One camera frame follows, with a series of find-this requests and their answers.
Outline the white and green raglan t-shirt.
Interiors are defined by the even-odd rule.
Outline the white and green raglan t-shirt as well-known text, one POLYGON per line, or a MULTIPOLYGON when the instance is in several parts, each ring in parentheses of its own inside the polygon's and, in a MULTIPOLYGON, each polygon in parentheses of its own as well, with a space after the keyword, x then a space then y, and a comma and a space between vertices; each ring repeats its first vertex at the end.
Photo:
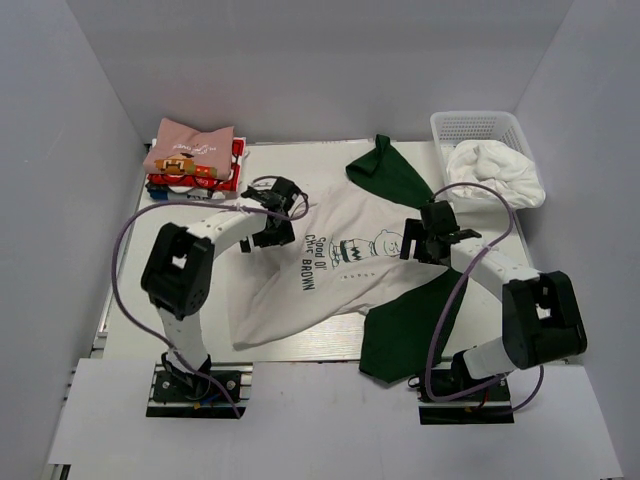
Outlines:
POLYGON ((424 370, 458 272, 400 257, 405 222, 432 190, 379 135, 345 168, 345 180, 309 196, 284 246, 231 254, 230 338, 264 345, 347 313, 364 315, 359 369, 385 383, 424 370))

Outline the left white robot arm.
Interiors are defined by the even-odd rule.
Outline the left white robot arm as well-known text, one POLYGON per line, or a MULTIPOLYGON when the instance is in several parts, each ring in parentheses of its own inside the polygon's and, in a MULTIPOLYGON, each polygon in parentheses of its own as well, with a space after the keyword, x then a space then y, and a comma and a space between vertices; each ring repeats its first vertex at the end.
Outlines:
POLYGON ((141 287, 162 319, 168 350, 165 369, 177 376, 177 387, 199 399, 211 387, 211 359, 204 345, 199 311, 211 287, 214 261, 238 245, 254 248, 294 241, 294 206, 309 208, 308 195, 293 181, 272 177, 269 187, 249 186, 234 204, 209 204, 214 214, 187 226, 161 227, 143 270, 141 287))

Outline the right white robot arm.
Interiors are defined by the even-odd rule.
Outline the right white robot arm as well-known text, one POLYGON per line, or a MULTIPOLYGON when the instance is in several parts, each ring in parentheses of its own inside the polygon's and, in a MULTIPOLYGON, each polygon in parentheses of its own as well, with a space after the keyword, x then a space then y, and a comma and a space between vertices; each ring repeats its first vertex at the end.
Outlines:
POLYGON ((458 352, 451 384, 472 399, 488 380, 584 353, 588 341, 573 284, 561 271, 523 266, 462 229, 446 201, 430 201, 405 221, 400 258, 446 265, 466 274, 501 302, 501 334, 458 352))

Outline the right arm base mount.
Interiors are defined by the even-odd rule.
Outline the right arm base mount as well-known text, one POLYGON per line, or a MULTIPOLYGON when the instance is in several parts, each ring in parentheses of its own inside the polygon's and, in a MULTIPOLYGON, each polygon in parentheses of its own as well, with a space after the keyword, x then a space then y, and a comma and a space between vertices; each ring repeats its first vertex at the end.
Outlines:
POLYGON ((422 426, 513 424, 511 395, 506 380, 488 389, 449 402, 435 402, 425 387, 425 373, 411 376, 409 389, 417 393, 419 423, 422 426))

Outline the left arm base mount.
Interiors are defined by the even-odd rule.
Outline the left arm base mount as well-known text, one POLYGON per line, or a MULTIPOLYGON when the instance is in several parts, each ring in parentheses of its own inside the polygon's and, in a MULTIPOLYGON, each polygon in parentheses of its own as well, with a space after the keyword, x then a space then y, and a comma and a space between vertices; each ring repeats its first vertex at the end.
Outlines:
POLYGON ((252 364, 214 364, 210 375, 223 387, 204 381, 196 392, 157 364, 152 376, 146 416, 174 419, 241 418, 251 393, 252 364))

